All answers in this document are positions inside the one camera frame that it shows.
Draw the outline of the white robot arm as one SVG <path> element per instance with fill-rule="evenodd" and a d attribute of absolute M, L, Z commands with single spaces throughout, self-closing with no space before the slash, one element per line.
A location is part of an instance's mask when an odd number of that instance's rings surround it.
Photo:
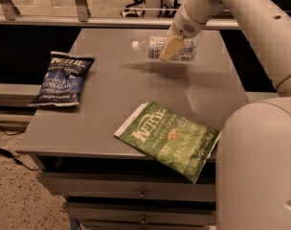
<path fill-rule="evenodd" d="M 216 229 L 291 230 L 291 17 L 271 0 L 186 0 L 169 28 L 162 58 L 215 15 L 229 10 L 254 58 L 235 34 L 223 38 L 253 101 L 225 123 L 216 154 Z"/>

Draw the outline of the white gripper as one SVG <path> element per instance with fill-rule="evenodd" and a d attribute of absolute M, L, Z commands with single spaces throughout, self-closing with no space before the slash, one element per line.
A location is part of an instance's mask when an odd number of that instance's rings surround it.
<path fill-rule="evenodd" d="M 185 6 L 182 5 L 173 17 L 171 28 L 176 35 L 182 36 L 183 38 L 193 38 L 203 30 L 205 25 L 205 22 L 200 22 L 189 15 Z M 184 47 L 184 40 L 182 37 L 170 37 L 161 51 L 159 59 L 168 61 L 179 53 Z"/>

